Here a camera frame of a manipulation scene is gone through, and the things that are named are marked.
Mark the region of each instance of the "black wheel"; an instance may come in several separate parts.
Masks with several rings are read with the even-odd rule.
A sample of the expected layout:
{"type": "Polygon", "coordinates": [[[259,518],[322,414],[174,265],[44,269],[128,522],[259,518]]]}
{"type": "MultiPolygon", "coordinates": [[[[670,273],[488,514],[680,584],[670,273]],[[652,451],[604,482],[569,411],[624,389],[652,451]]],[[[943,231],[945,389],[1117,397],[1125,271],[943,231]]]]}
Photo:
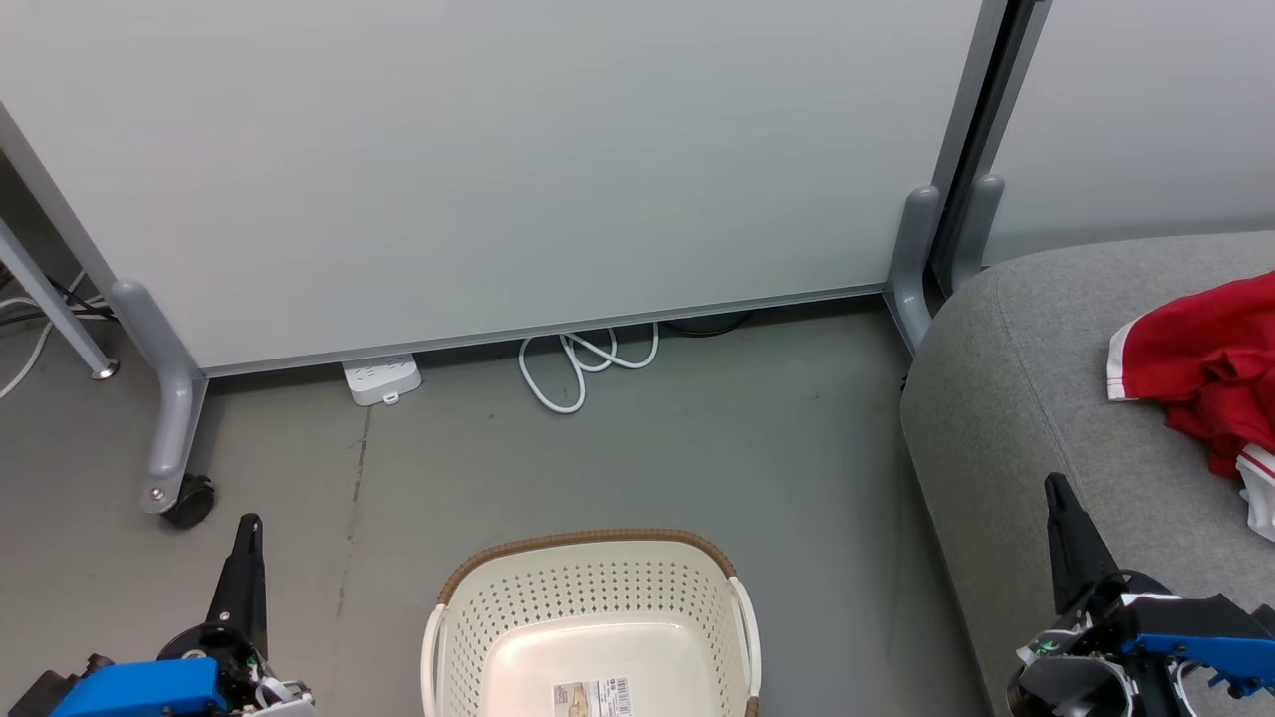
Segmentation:
{"type": "Polygon", "coordinates": [[[164,521],[187,531],[201,523],[213,512],[215,504],[217,491],[213,489],[213,481],[208,480],[208,476],[186,473],[181,477],[177,501],[161,515],[164,521]]]}

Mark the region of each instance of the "barcode label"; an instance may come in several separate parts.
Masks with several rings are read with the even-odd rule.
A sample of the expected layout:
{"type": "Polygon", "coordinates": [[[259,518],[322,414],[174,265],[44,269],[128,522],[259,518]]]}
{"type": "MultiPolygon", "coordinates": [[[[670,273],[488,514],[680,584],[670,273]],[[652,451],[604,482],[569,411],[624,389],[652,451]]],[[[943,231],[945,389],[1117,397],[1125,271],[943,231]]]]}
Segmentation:
{"type": "Polygon", "coordinates": [[[629,702],[629,677],[611,680],[611,684],[616,688],[616,709],[618,717],[632,717],[634,708],[632,703],[629,702]]]}
{"type": "Polygon", "coordinates": [[[629,677],[553,685],[553,717],[634,717],[629,677]]]}

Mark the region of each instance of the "white panel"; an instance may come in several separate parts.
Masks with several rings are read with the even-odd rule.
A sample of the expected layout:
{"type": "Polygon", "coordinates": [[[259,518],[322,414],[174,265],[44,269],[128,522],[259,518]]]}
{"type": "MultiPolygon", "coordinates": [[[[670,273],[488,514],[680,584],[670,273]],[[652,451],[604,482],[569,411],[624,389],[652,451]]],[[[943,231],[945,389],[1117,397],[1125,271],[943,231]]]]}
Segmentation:
{"type": "Polygon", "coordinates": [[[978,0],[0,0],[201,366],[882,282],[978,0]]]}
{"type": "Polygon", "coordinates": [[[1275,5],[1057,0],[993,172],[984,262],[1275,227],[1275,5]]]}

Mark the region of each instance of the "concrete floor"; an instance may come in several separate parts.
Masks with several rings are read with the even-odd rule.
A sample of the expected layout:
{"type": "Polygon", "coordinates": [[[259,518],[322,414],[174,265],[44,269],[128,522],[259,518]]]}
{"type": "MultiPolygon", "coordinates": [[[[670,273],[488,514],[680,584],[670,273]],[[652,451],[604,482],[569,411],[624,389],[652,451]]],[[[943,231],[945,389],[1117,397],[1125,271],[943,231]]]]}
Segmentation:
{"type": "MultiPolygon", "coordinates": [[[[200,621],[256,512],[272,663],[324,714],[419,714],[421,635],[450,572],[606,527],[727,551],[757,609],[769,714],[986,714],[900,449],[907,358],[877,300],[666,334],[650,367],[589,376],[571,417],[534,402],[507,346],[418,356],[426,384],[391,407],[356,406],[337,366],[214,381],[191,467],[219,504],[189,532],[136,508],[154,378],[117,327],[91,328],[116,378],[89,381],[55,337],[0,401],[0,707],[46,669],[147,660],[200,621]]],[[[0,329],[0,383],[34,329],[0,329]]],[[[551,395],[572,383],[553,353],[532,370],[551,395]]]]}

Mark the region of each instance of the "power strip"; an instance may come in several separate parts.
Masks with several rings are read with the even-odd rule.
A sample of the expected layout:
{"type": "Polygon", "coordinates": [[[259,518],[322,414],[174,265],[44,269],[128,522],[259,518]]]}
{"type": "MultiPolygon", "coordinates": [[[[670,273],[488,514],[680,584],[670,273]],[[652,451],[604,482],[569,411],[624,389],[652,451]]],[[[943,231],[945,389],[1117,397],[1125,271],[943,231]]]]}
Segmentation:
{"type": "Polygon", "coordinates": [[[417,369],[416,358],[411,353],[342,361],[340,366],[346,369],[349,393],[360,406],[382,401],[386,406],[394,406],[404,393],[416,390],[421,385],[421,370],[417,369]]]}

